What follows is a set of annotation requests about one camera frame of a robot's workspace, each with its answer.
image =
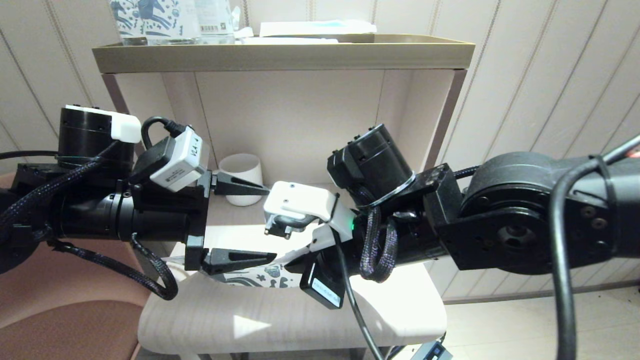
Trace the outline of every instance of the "black plastic housing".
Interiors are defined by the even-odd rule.
[[[133,167],[133,173],[129,177],[129,183],[139,184],[146,181],[171,160],[174,148],[175,139],[167,136],[143,152]]]
[[[328,158],[327,170],[339,188],[354,195],[358,205],[366,205],[394,191],[413,172],[398,150],[391,135],[380,124]],[[361,188],[372,199],[359,195]]]
[[[111,116],[62,108],[58,141],[59,166],[76,168],[84,165],[112,142]],[[133,153],[134,144],[120,142],[105,156],[109,161],[102,168],[129,172],[133,166]]]

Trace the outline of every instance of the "wall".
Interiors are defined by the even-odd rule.
[[[509,151],[602,152],[640,132],[640,2],[635,0],[232,0],[243,23],[362,19],[381,33],[475,42],[439,161],[453,168]],[[90,48],[116,42],[106,1],[5,1],[0,11],[0,151],[54,149],[65,103],[113,109]],[[15,163],[2,161],[0,170]],[[551,289],[550,277],[428,265],[445,299]],[[640,261],[573,271],[575,286],[640,278]]]

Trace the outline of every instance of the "screw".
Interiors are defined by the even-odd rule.
[[[592,218],[596,215],[596,209],[593,206],[585,206],[580,209],[580,215],[583,218]]]
[[[595,218],[591,221],[591,227],[596,230],[602,230],[607,227],[609,223],[603,218]]]
[[[597,251],[607,251],[609,250],[609,244],[604,241],[596,241],[594,244]]]
[[[486,196],[480,196],[477,200],[476,200],[476,204],[480,205],[480,206],[488,206],[489,205],[489,198]]]

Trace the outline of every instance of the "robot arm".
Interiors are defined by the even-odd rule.
[[[266,195],[269,190],[206,169],[207,146],[188,126],[164,119],[167,136],[140,154],[137,118],[111,111],[66,106],[61,112],[57,162],[21,164],[11,189],[0,190],[0,274],[20,265],[40,242],[65,238],[181,241],[185,268],[210,272],[269,263],[275,254],[204,248],[209,196]],[[103,151],[112,148],[108,153]],[[92,171],[71,176],[101,154]],[[46,196],[54,182],[66,187]],[[27,196],[36,206],[25,207]]]
[[[339,282],[332,227],[346,241],[343,248],[350,274],[361,274],[367,231],[371,230],[369,215],[378,208],[380,229],[389,231],[388,225],[393,224],[397,233],[394,266],[450,255],[460,270],[550,273],[549,197],[559,178],[584,161],[586,158],[553,160],[531,152],[504,154],[475,170],[469,187],[461,192],[456,181],[460,175],[446,164],[415,175],[407,170],[393,139],[380,125],[328,160],[332,179],[351,194],[359,210],[315,229],[309,254],[286,267],[306,274],[314,266],[316,274],[319,268],[323,277]],[[636,226],[639,179],[640,161],[630,157],[611,165],[608,179],[592,173],[573,186],[565,212],[571,267],[612,257],[640,257],[640,228]],[[614,188],[615,199],[610,198],[607,183]],[[287,237],[291,231],[304,230],[315,219],[315,208],[324,211],[326,221],[333,203],[330,193],[312,188],[323,194],[314,197],[296,192],[297,186],[302,185],[274,186],[265,204],[266,233]],[[345,214],[345,207],[336,201],[340,209],[336,214]],[[306,222],[299,226],[287,222],[294,218]],[[351,224],[350,232],[345,233],[345,223]],[[330,302],[321,302],[332,308]]]

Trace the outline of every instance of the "white floor tile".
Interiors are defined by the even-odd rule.
[[[465,346],[465,350],[470,360],[553,360],[556,357],[556,339],[547,336],[538,339],[468,345]]]
[[[445,309],[445,346],[539,338],[556,328],[551,298],[448,305]]]
[[[578,331],[634,323],[640,326],[637,287],[576,294],[575,307]],[[542,338],[556,333],[553,297],[445,308],[448,317],[445,344],[450,346]]]
[[[446,343],[444,345],[447,351],[453,355],[454,360],[471,360],[465,347],[447,347]]]
[[[578,331],[640,323],[637,287],[594,291],[575,296]]]
[[[578,332],[578,360],[640,359],[640,323]]]

